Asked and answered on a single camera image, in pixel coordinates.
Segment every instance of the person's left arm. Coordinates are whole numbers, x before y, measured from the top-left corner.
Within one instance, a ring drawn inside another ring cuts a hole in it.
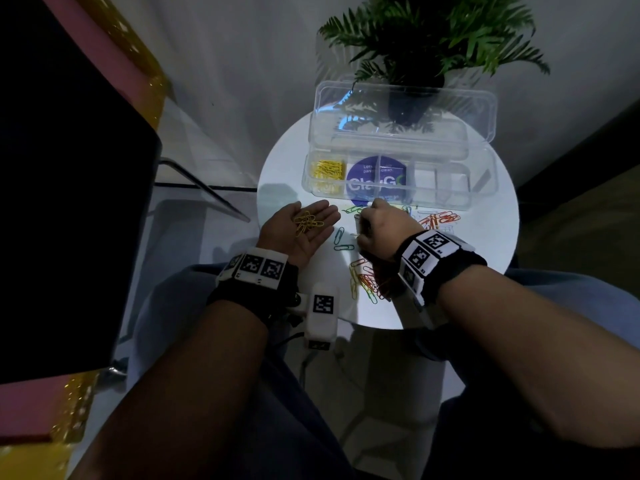
[[[295,237],[293,218],[309,210],[324,221]],[[307,265],[340,219],[322,200],[279,210],[257,247]],[[70,480],[194,478],[211,475],[249,398],[267,345],[266,325],[245,307],[219,299],[193,332],[172,346],[108,418]]]

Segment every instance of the forearm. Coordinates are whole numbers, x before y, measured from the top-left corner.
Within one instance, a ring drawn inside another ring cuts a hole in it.
[[[71,480],[191,478],[211,472],[257,379],[268,331],[220,300],[140,379]]]
[[[499,273],[472,266],[438,295],[560,437],[640,444],[640,352]]]

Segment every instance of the purple sticker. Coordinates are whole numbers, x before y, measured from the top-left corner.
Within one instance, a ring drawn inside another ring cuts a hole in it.
[[[347,174],[347,195],[354,205],[366,205],[376,197],[376,187],[365,185],[376,179],[378,157],[367,157],[357,162]],[[393,158],[380,156],[380,183],[406,185],[406,167]],[[380,188],[378,197],[385,200],[402,201],[405,190]]]

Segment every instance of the metal rod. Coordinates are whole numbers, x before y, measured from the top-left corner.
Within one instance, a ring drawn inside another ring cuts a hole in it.
[[[209,188],[207,184],[205,184],[202,180],[196,177],[194,174],[189,172],[185,167],[180,165],[180,163],[175,162],[169,158],[160,158],[160,165],[167,165],[176,170],[176,172],[180,173],[181,176],[185,177],[187,180],[192,181],[195,185],[197,185],[201,190],[211,195],[214,199],[219,201],[222,205],[224,205],[229,210],[232,210],[236,214],[238,214],[244,222],[251,222],[251,219],[245,216],[242,212],[236,209],[233,205],[231,205],[228,201],[220,197],[217,193],[213,192],[212,189]]]

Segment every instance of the green plant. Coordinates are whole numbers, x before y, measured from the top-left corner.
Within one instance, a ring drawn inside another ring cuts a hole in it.
[[[332,16],[319,31],[331,47],[360,49],[351,59],[360,61],[356,82],[442,87],[449,70],[482,67],[493,75],[514,61],[549,73],[531,46],[536,28],[522,0],[372,0],[342,20]]]

